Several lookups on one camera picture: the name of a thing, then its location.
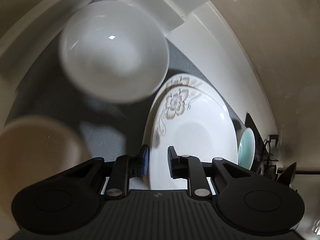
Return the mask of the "light blue ceramic bowl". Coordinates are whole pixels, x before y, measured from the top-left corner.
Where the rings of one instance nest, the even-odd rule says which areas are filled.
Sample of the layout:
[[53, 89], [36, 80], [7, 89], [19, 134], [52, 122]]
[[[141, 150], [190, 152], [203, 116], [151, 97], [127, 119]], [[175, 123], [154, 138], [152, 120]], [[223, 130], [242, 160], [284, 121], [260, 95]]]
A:
[[251, 169], [255, 154], [255, 137], [251, 128], [245, 128], [236, 132], [238, 140], [238, 165]]

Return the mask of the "cream white bowl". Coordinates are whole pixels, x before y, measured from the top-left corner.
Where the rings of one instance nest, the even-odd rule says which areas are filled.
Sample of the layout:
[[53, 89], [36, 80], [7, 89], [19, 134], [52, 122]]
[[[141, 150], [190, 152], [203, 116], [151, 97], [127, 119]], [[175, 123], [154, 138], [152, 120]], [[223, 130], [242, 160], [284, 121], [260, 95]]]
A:
[[25, 187], [87, 161], [91, 154], [69, 126], [41, 115], [1, 130], [1, 187]]

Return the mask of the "white bowl blue rim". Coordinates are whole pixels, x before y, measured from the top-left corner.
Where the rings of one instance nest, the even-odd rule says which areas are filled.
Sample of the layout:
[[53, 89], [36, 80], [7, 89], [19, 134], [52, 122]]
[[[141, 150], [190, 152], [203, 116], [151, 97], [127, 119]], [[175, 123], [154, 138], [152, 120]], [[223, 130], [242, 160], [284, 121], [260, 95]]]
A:
[[159, 24], [136, 6], [115, 0], [91, 3], [67, 21], [59, 58], [77, 89], [112, 103], [147, 98], [169, 68], [168, 43]]

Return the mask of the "black gas stove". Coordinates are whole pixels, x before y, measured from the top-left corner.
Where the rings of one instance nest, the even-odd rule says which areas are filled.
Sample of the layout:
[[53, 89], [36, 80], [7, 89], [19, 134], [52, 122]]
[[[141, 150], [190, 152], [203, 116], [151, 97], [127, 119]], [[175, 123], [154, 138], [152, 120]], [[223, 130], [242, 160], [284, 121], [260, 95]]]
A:
[[292, 188], [296, 175], [297, 163], [292, 163], [284, 170], [281, 170], [280, 173], [277, 173], [278, 168], [277, 165], [274, 164], [279, 162], [279, 160], [273, 159], [271, 142], [274, 140], [276, 147], [279, 141], [279, 135], [272, 134], [268, 139], [263, 141], [257, 126], [249, 113], [246, 113], [245, 126], [253, 131], [255, 137], [255, 153], [250, 170], [258, 175]]

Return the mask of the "grey dish mat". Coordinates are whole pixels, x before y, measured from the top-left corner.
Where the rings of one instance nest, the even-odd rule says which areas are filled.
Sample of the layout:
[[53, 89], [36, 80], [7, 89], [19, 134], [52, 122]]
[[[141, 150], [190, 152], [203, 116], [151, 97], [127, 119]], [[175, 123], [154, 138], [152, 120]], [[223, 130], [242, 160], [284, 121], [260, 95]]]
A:
[[[204, 92], [229, 114], [227, 103], [202, 73], [172, 44], [169, 45], [169, 72], [160, 89], [143, 101], [116, 105], [81, 95], [64, 77], [59, 67], [57, 40], [51, 42], [21, 82], [9, 120], [28, 114], [49, 116], [76, 129], [85, 138], [95, 157], [114, 160], [124, 154], [135, 154], [140, 146], [150, 147], [156, 107], [170, 89], [185, 86]], [[150, 187], [149, 171], [145, 178], [135, 179], [136, 189]]]

